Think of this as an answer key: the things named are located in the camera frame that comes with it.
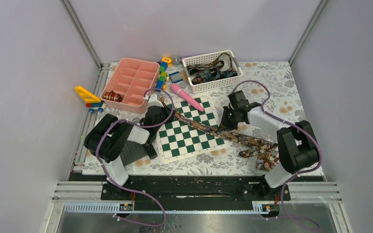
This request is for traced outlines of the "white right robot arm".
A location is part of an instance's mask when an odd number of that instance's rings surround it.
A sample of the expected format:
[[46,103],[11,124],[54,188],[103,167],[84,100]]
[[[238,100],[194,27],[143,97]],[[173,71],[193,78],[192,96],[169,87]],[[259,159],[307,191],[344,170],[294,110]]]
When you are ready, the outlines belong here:
[[320,160],[317,142],[309,122],[290,123],[265,111],[263,104],[250,103],[242,91],[228,95],[229,105],[224,107],[218,130],[230,133],[241,122],[276,133],[279,164],[264,176],[259,187],[260,196],[271,200],[278,187],[300,170]]

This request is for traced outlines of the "pink divided organizer tray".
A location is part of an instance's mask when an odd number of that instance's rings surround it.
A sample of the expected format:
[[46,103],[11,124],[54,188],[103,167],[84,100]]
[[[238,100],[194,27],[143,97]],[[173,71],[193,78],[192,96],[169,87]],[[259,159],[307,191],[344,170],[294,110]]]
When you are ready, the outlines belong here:
[[[133,58],[123,58],[118,63],[110,80],[101,93],[101,99],[110,108],[132,113],[144,113],[147,109],[145,92],[152,92],[159,75],[159,64]],[[122,102],[103,98],[106,92],[114,91],[122,95]]]

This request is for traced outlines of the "white perforated plastic basket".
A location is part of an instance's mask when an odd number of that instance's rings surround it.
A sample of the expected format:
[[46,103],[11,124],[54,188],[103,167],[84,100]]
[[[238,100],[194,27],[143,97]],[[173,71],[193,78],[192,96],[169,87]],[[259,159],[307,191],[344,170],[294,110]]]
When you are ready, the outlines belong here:
[[194,94],[235,85],[243,76],[231,50],[185,57],[182,63]]

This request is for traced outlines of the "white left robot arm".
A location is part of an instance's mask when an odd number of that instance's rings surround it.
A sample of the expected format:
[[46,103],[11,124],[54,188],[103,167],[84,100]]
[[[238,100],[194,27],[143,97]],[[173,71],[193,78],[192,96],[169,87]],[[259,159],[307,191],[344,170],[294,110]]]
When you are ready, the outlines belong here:
[[124,168],[121,153],[127,142],[150,147],[160,127],[173,120],[174,104],[168,106],[158,99],[157,94],[147,97],[147,112],[139,123],[119,119],[105,114],[84,140],[84,146],[100,162],[107,180],[114,184],[113,194],[124,200],[131,194],[129,178]]

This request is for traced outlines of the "brown floral patterned tie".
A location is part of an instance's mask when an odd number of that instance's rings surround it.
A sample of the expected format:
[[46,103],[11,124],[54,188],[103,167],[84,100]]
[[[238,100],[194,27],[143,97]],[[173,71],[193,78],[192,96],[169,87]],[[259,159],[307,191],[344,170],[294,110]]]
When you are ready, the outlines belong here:
[[201,133],[211,135],[217,138],[224,139],[229,142],[239,144],[241,146],[248,147],[247,150],[239,152],[239,156],[242,158],[256,157],[256,167],[259,170],[271,171],[279,163],[278,157],[278,144],[270,142],[266,139],[257,138],[254,136],[248,136],[231,131],[217,131],[214,126],[207,126],[198,121],[188,119],[183,116],[179,111],[174,111],[174,117],[182,123],[198,130]]

